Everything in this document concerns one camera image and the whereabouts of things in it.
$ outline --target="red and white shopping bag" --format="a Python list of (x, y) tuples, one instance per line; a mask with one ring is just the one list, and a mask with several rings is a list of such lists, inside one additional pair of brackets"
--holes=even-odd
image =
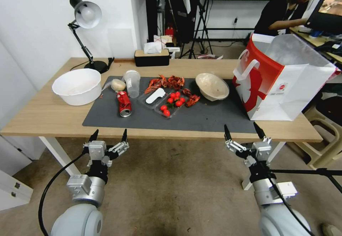
[(310, 57), (317, 55), (310, 59), (315, 64), (283, 66), (264, 54), (273, 39), (252, 35), (233, 72), (233, 84), (251, 120), (292, 121), (335, 73), (336, 67), (304, 42), (303, 50), (307, 52), (309, 48)]

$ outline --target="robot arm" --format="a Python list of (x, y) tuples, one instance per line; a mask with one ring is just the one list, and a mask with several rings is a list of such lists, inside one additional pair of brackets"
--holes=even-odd
[(305, 218), (288, 207), (285, 199), (297, 194), (292, 182), (276, 183), (276, 176), (269, 171), (268, 157), (271, 154), (271, 138), (254, 123), (261, 142), (239, 144), (232, 140), (224, 125), (227, 148), (244, 160), (249, 168), (250, 182), (254, 187), (255, 200), (261, 212), (259, 227), (264, 236), (311, 235)]
[(121, 156), (129, 148), (127, 130), (115, 146), (107, 146), (96, 137), (83, 145), (89, 153), (86, 174), (72, 175), (67, 187), (73, 194), (76, 205), (68, 208), (54, 223), (51, 236), (99, 236), (102, 231), (103, 216), (97, 210), (104, 198), (104, 186), (108, 181), (108, 167), (112, 160)]

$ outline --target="tissue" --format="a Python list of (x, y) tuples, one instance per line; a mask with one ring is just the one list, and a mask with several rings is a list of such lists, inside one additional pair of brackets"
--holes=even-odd
[(162, 44), (159, 42), (150, 42), (144, 44), (144, 53), (161, 53)]

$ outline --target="desk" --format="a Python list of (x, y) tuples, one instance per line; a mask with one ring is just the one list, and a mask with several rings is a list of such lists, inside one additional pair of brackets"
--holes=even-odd
[[(106, 62), (106, 59), (95, 59)], [(61, 145), (55, 139), (62, 137), (89, 137), (97, 127), (82, 126), (92, 103), (83, 106), (70, 106), (55, 95), (51, 86), (56, 78), (69, 71), (73, 66), (85, 62), (85, 58), (71, 58), (30, 100), (26, 106), (2, 129), (3, 135), (39, 136), (46, 147), (56, 157), (62, 166), (71, 160)], [(143, 77), (157, 77), (163, 74), (166, 77), (181, 75), (185, 78), (195, 78), (202, 72), (213, 72), (224, 79), (233, 78), (233, 69), (237, 60), (170, 60), (169, 66), (136, 67), (134, 62), (116, 61), (111, 68), (102, 74), (102, 85), (110, 75), (121, 76), (127, 70), (137, 70)], [(321, 136), (313, 126), (300, 114), (295, 121), (260, 121), (259, 126), (268, 137), (279, 142), (320, 142)], [(121, 138), (121, 128), (99, 127), (101, 138)], [(231, 133), (238, 142), (258, 140), (256, 133)], [(128, 129), (129, 138), (149, 139), (218, 139), (223, 143), (222, 132), (198, 132), (178, 130)], [(79, 174), (75, 165), (67, 168), (71, 174)]]
[[(290, 32), (299, 36), (301, 39), (305, 40), (306, 42), (308, 42), (309, 44), (311, 44), (314, 47), (321, 46), (325, 42), (328, 41), (326, 38), (323, 38), (323, 37), (310, 38), (309, 34), (298, 32), (299, 29), (300, 29), (299, 27), (293, 27), (293, 28), (290, 28)], [(342, 57), (341, 56), (338, 56), (336, 54), (332, 54), (329, 52), (327, 52), (325, 54), (329, 60), (333, 60), (335, 62), (342, 64)]]

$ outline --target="desk lamp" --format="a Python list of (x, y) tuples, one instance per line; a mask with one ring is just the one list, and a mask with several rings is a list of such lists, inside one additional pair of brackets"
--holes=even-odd
[(83, 45), (76, 34), (76, 29), (79, 27), (93, 28), (99, 24), (102, 18), (100, 7), (95, 3), (82, 0), (70, 0), (70, 4), (75, 10), (75, 20), (69, 23), (68, 26), (72, 33), (75, 35), (78, 43), (81, 45), (83, 52), (89, 59), (89, 63), (85, 66), (85, 68), (97, 70), (99, 73), (106, 72), (110, 66), (103, 61), (93, 61), (92, 53), (87, 47)]

